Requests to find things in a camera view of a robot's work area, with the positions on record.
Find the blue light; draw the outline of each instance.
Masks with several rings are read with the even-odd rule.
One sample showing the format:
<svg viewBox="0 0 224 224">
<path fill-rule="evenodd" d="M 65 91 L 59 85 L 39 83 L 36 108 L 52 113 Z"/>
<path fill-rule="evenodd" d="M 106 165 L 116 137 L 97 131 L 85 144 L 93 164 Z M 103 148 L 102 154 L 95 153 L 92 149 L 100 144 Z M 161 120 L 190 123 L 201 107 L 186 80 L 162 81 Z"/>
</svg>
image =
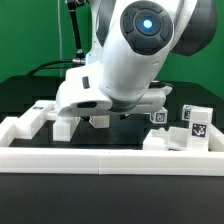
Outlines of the blue light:
<svg viewBox="0 0 224 224">
<path fill-rule="evenodd" d="M 149 20 L 149 19 L 146 19 L 146 20 L 143 22 L 143 25 L 144 25 L 145 28 L 150 29 L 150 28 L 152 28 L 152 21 Z"/>
</svg>

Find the white wooden block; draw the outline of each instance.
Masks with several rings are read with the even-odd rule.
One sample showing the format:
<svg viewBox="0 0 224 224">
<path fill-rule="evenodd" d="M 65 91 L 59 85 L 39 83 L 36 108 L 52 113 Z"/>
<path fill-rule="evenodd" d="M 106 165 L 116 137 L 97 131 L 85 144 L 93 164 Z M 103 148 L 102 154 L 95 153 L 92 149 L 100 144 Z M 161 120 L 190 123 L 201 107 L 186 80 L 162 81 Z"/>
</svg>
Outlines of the white wooden block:
<svg viewBox="0 0 224 224">
<path fill-rule="evenodd" d="M 8 147 L 15 138 L 17 117 L 6 117 L 0 124 L 0 147 Z"/>
<path fill-rule="evenodd" d="M 79 124 L 80 118 L 58 118 L 53 124 L 53 140 L 69 142 Z"/>
<path fill-rule="evenodd" d="M 1 148 L 0 172 L 98 174 L 99 156 L 93 150 Z"/>
<path fill-rule="evenodd" d="M 91 116 L 89 123 L 94 128 L 109 128 L 110 127 L 110 116 Z"/>
<path fill-rule="evenodd" d="M 208 151 L 212 113 L 212 108 L 192 108 L 189 124 L 189 135 L 187 140 L 188 148 L 200 151 Z"/>
<path fill-rule="evenodd" d="M 146 137 L 143 142 L 143 150 L 167 151 L 165 140 L 159 137 Z"/>
<path fill-rule="evenodd" d="M 53 109 L 53 101 L 38 101 L 16 122 L 16 138 L 32 139 L 46 122 L 45 113 Z"/>
</svg>

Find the black table surface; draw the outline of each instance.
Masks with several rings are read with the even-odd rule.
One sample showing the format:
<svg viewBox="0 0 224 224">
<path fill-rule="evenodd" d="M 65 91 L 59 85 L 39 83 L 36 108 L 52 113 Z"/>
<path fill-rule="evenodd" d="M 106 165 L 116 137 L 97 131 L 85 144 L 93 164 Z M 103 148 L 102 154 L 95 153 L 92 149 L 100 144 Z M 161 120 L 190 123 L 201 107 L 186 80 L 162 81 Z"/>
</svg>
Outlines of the black table surface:
<svg viewBox="0 0 224 224">
<path fill-rule="evenodd" d="M 1 83 L 0 119 L 22 115 L 37 100 L 55 100 L 61 81 L 15 76 Z M 165 104 L 166 129 L 186 125 L 181 112 L 190 104 L 212 107 L 213 124 L 223 130 L 221 99 L 197 84 L 170 83 L 174 90 Z M 153 126 L 145 115 L 112 116 L 109 130 L 95 130 L 83 121 L 70 143 L 54 142 L 51 127 L 48 122 L 32 141 L 15 140 L 12 146 L 141 149 L 149 129 L 161 125 Z M 223 177 L 1 173 L 0 223 L 223 224 L 223 189 Z"/>
</svg>

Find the green wall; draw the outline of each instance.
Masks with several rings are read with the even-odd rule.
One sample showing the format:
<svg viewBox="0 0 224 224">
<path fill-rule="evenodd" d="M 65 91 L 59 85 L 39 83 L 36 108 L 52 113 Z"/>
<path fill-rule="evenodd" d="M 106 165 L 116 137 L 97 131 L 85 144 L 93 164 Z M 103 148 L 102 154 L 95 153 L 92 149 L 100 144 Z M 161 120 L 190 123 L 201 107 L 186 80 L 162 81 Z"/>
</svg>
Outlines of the green wall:
<svg viewBox="0 0 224 224">
<path fill-rule="evenodd" d="M 216 0 L 219 26 L 213 42 L 202 52 L 183 57 L 170 54 L 159 79 L 195 82 L 224 99 L 224 1 Z M 0 1 L 0 82 L 25 75 L 38 65 L 59 59 L 57 0 Z M 84 51 L 90 48 L 89 7 L 78 10 Z M 70 15 L 61 0 L 63 58 L 75 56 Z M 59 75 L 44 71 L 39 75 Z"/>
</svg>

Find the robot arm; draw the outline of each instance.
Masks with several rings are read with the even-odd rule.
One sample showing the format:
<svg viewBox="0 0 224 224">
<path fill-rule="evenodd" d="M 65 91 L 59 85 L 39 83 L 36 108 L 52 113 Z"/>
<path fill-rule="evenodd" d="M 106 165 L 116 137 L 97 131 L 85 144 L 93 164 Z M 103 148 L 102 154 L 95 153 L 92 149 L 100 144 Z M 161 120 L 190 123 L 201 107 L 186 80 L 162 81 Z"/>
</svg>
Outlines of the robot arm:
<svg viewBox="0 0 224 224">
<path fill-rule="evenodd" d="M 158 111 L 171 88 L 149 87 L 168 53 L 198 52 L 211 41 L 217 25 L 213 0 L 90 4 L 96 19 L 93 47 L 87 65 L 68 70 L 59 88 L 56 102 L 62 117 Z"/>
</svg>

